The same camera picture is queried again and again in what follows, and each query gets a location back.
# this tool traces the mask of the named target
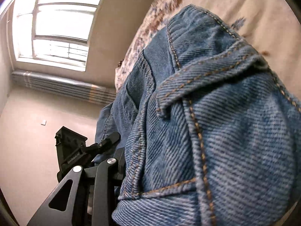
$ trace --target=beige wall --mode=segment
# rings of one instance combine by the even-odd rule
[[[14,60],[16,68],[114,87],[115,68],[141,25],[153,0],[102,0],[98,9],[86,72]]]
[[[58,184],[55,133],[65,126],[88,137],[91,145],[99,112],[88,102],[12,89],[0,117],[0,187],[20,226]]]
[[[6,43],[6,15],[0,21],[0,116],[11,88],[11,64]]]

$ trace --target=bed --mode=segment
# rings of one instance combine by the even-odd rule
[[[287,89],[301,98],[301,25],[285,0],[154,0],[115,70],[117,91],[156,33],[189,4],[210,10],[230,25],[264,56]]]

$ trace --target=denim jeans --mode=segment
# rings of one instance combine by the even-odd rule
[[[209,11],[183,8],[97,123],[125,147],[120,225],[270,225],[300,196],[301,108]]]

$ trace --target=metal screw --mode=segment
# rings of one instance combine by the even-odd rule
[[[106,162],[109,163],[109,164],[114,164],[116,162],[116,159],[115,158],[110,158]]]
[[[80,172],[81,170],[82,170],[81,166],[75,166],[75,167],[73,167],[73,171],[74,172]]]

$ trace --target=window frame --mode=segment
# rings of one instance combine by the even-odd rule
[[[20,56],[19,49],[15,48],[13,46],[16,61],[27,62],[27,63],[38,63],[38,64],[44,64],[44,65],[49,65],[49,66],[59,66],[59,67],[66,68],[66,69],[75,69],[76,68],[76,70],[85,71],[86,62],[83,62],[81,60],[71,59],[71,58],[68,59],[69,61],[74,61],[74,64],[72,64],[72,63],[68,63],[66,58],[59,57],[59,56],[58,57],[49,56],[49,59],[43,59],[43,58],[37,57],[37,54],[35,53],[35,50],[34,50],[33,41],[36,40],[36,39],[39,39],[39,40],[54,40],[54,41],[62,41],[62,42],[73,43],[73,44],[78,44],[78,45],[83,45],[83,46],[89,47],[89,41],[90,41],[90,38],[91,38],[91,33],[92,33],[92,30],[93,30],[93,27],[94,27],[94,24],[95,24],[97,13],[100,9],[101,2],[102,2],[102,0],[99,1],[98,5],[88,4],[88,3],[75,3],[75,2],[53,2],[53,3],[40,3],[39,4],[39,0],[36,0],[35,5],[34,5],[34,9],[33,9],[32,12],[30,12],[33,15],[32,31],[31,31],[31,45],[32,45],[33,54],[32,54],[32,57],[30,57],[30,58],[22,57],[22,56]],[[37,19],[37,14],[38,14],[38,11],[39,11],[39,6],[44,6],[44,5],[78,5],[78,6],[95,7],[96,10],[95,10],[95,12],[93,12],[94,16],[93,16],[91,28],[90,28],[90,31],[89,31],[88,39],[84,40],[84,39],[73,38],[73,37],[53,36],[53,35],[36,35],[36,19]]]

